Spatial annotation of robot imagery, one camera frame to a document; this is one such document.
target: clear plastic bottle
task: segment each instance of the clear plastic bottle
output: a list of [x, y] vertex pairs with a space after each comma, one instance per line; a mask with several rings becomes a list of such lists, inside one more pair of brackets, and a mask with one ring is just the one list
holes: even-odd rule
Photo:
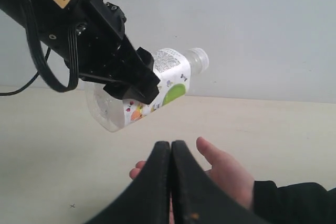
[[132, 99], [115, 99], [104, 91], [103, 84], [85, 83], [89, 111], [108, 131], [116, 132], [184, 95], [191, 76], [204, 72], [209, 66], [209, 58], [201, 48], [189, 49], [184, 54], [165, 48], [154, 53], [153, 58], [153, 71], [161, 82], [160, 93], [150, 105]]

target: white bottle cap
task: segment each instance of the white bottle cap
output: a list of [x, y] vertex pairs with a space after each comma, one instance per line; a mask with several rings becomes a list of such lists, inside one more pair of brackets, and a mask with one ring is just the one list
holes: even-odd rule
[[202, 64], [202, 68], [199, 73], [203, 73], [209, 67], [208, 54], [202, 48], [192, 48], [188, 51], [195, 54], [195, 57], [198, 58], [199, 62]]

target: black cable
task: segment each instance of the black cable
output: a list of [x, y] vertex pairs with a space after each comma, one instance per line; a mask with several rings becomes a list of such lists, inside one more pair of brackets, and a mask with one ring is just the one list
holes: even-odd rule
[[[48, 47], [48, 50], [47, 50], [46, 56], [45, 56], [46, 61], [48, 60], [48, 58], [50, 56], [50, 52], [51, 52], [51, 48]], [[16, 95], [16, 94], [21, 93], [22, 91], [26, 90], [30, 85], [32, 85], [33, 82], [37, 79], [37, 77], [39, 77], [38, 72], [30, 79], [30, 81], [28, 81], [24, 86], [22, 86], [18, 90], [15, 90], [15, 91], [12, 91], [12, 92], [7, 92], [7, 93], [0, 93], [0, 97], [10, 97], [12, 95]]]
[[70, 90], [74, 90], [78, 85], [79, 79], [76, 27], [73, 26], [69, 28], [68, 40], [70, 50], [70, 77], [68, 86], [65, 87], [53, 74], [43, 55], [41, 42], [39, 40], [36, 17], [31, 0], [19, 0], [19, 2], [25, 21], [26, 37], [30, 55], [37, 72], [41, 75], [43, 80], [57, 92], [64, 93]]

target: green circle on label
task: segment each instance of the green circle on label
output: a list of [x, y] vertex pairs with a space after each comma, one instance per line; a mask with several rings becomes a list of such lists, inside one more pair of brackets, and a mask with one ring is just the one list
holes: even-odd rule
[[179, 98], [186, 94], [186, 88], [183, 84], [176, 84], [174, 85], [169, 91], [167, 92], [166, 96], [163, 99], [163, 105], [166, 105], [176, 98]]

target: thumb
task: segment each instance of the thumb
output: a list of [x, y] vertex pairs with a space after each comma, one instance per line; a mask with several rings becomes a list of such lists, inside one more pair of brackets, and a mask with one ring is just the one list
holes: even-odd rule
[[213, 165], [214, 162], [221, 156], [222, 151], [215, 145], [208, 142], [202, 137], [199, 137], [196, 141], [198, 151], [205, 157], [205, 159]]

